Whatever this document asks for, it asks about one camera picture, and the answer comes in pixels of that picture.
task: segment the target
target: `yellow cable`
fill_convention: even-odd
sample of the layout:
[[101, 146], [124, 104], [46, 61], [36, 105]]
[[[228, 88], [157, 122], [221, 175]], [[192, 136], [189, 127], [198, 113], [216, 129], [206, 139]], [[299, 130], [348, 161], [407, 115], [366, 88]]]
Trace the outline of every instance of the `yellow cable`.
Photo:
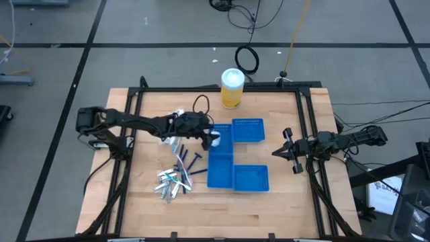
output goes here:
[[30, 65], [30, 62], [28, 61], [27, 57], [24, 54], [22, 54], [19, 50], [12, 47], [12, 45], [2, 35], [0, 35], [0, 39], [4, 43], [6, 43], [9, 47], [11, 47], [14, 52], [18, 53], [21, 56], [21, 58], [24, 60], [24, 62], [27, 64], [27, 66], [30, 67], [29, 69], [26, 69], [26, 70], [12, 71], [12, 72], [8, 73], [8, 75], [19, 75], [19, 74], [24, 74], [24, 73], [31, 73], [33, 71], [33, 68]]
[[305, 14], [306, 14], [306, 12], [308, 11], [309, 2], [310, 2], [310, 0], [306, 0], [306, 4], [305, 4], [305, 6], [304, 6], [304, 9], [303, 9], [302, 15], [300, 16], [300, 20], [298, 21], [297, 26], [296, 26], [296, 31], [295, 31], [295, 32], [294, 32], [294, 34], [293, 34], [293, 38], [292, 38], [292, 40], [291, 40], [290, 49], [288, 50], [287, 63], [285, 64], [285, 67], [284, 67], [284, 71], [285, 71], [285, 72], [287, 72], [288, 63], [290, 63], [290, 56], [291, 56], [291, 53], [293, 52], [293, 45], [294, 45], [294, 41], [295, 41], [295, 39], [296, 39], [296, 37], [297, 37], [297, 33], [298, 33], [298, 31], [300, 30], [300, 27], [301, 27], [301, 26], [302, 26], [302, 24], [303, 24], [303, 21], [304, 21], [304, 15], [305, 15]]

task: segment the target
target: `wooden tabletop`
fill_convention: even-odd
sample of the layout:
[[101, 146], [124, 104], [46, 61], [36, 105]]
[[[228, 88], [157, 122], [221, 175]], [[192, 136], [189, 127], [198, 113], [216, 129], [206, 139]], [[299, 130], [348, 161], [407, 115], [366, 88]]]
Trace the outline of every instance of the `wooden tabletop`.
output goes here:
[[[336, 132], [335, 120], [327, 89], [311, 89], [312, 102], [318, 130]], [[124, 111], [127, 89], [111, 89], [107, 108]], [[192, 110], [195, 98], [201, 93], [148, 92], [143, 95], [140, 115], [164, 116], [178, 108]], [[311, 189], [306, 172], [294, 175], [292, 162], [271, 156], [271, 152], [285, 142], [282, 131], [290, 127], [293, 139], [302, 138], [296, 99], [293, 93], [244, 93], [241, 105], [227, 110], [220, 104], [220, 93], [204, 93], [210, 99], [209, 114], [215, 123], [231, 123], [233, 118], [263, 118], [265, 140], [260, 143], [235, 143], [235, 164], [264, 164], [268, 167], [270, 191], [264, 193], [233, 192], [227, 189], [208, 188], [207, 173], [193, 175], [193, 190], [178, 193], [167, 204], [154, 193], [159, 183], [157, 170], [172, 168], [176, 158], [168, 146], [145, 131], [138, 131], [128, 186], [122, 237], [170, 237], [172, 231], [179, 237], [230, 237], [267, 238], [275, 233], [277, 238], [317, 238], [315, 213]], [[310, 123], [306, 100], [302, 98], [308, 130]], [[197, 110], [206, 109], [201, 99]], [[119, 135], [120, 129], [112, 132]], [[191, 171], [207, 168], [208, 153], [202, 150], [201, 141], [183, 139], [189, 164], [194, 152], [203, 156]], [[92, 170], [109, 157], [107, 149], [95, 152]], [[108, 196], [114, 162], [111, 162], [89, 182], [77, 233], [84, 231], [99, 214]], [[333, 204], [342, 217], [361, 233], [348, 174], [339, 160], [326, 162]], [[321, 203], [325, 231], [330, 233], [327, 210]], [[116, 207], [110, 223], [114, 230]]]

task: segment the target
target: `blue container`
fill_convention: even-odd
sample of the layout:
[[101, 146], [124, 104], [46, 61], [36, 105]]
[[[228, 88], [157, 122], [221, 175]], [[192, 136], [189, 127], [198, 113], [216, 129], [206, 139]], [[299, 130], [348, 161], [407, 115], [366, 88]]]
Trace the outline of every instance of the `blue container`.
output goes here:
[[235, 165], [233, 180], [233, 189], [235, 191], [269, 191], [269, 176], [266, 165]]
[[233, 176], [233, 131], [231, 124], [215, 124], [214, 130], [221, 133], [217, 147], [210, 147], [208, 159], [208, 187], [232, 188]]
[[235, 142], [259, 142], [264, 140], [262, 118], [233, 118]]

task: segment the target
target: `blue plastic bin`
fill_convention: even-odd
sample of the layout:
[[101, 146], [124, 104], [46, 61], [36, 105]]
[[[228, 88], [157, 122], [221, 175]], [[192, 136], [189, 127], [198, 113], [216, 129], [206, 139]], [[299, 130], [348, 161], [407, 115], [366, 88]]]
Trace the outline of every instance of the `blue plastic bin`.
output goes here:
[[221, 133], [217, 147], [210, 147], [208, 159], [208, 187], [232, 188], [233, 182], [233, 131], [231, 124], [215, 124]]
[[233, 180], [235, 191], [269, 191], [269, 176], [266, 165], [235, 165]]
[[235, 142], [259, 142], [264, 140], [264, 123], [262, 118], [233, 118]]

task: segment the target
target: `gray floor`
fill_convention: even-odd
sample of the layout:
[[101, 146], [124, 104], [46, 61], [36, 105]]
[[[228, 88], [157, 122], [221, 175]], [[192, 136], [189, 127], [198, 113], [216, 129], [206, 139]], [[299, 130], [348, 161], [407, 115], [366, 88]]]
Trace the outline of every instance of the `gray floor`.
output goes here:
[[[100, 0], [74, 0], [69, 8], [20, 7], [15, 11], [18, 43], [85, 43]], [[251, 11], [257, 1], [236, 0]], [[415, 42], [430, 42], [426, 0], [396, 1]], [[265, 23], [280, 1], [262, 0], [259, 22]], [[255, 42], [289, 42], [304, 1], [285, 0], [271, 25], [256, 30]], [[239, 13], [232, 19], [247, 24]], [[11, 39], [10, 8], [0, 1], [0, 34]], [[249, 34], [231, 26], [225, 13], [207, 1], [108, 0], [95, 43], [246, 42]], [[388, 1], [311, 1], [298, 42], [406, 43]], [[36, 84], [0, 86], [0, 104], [13, 108], [15, 119], [0, 140], [0, 240], [14, 241], [50, 146], [62, 107], [82, 55], [82, 48], [22, 48], [34, 66]], [[285, 63], [287, 48], [256, 48], [256, 81], [273, 81]], [[138, 84], [144, 75], [152, 87], [196, 86], [220, 82], [234, 67], [235, 48], [92, 48], [63, 131], [28, 239], [71, 236], [82, 203], [82, 187], [93, 152], [74, 131], [77, 109], [104, 106], [112, 87]], [[430, 61], [430, 49], [420, 49]], [[253, 60], [241, 53], [245, 67]], [[0, 73], [22, 69], [18, 55]], [[296, 48], [288, 77], [321, 81], [333, 103], [429, 99], [430, 89], [410, 48]], [[333, 106], [348, 122], [366, 122], [414, 104]], [[429, 116], [430, 107], [403, 118]], [[430, 137], [430, 120], [383, 124], [385, 147], [362, 147], [357, 160], [392, 163], [416, 154], [415, 142]], [[383, 233], [384, 223], [363, 225]]]

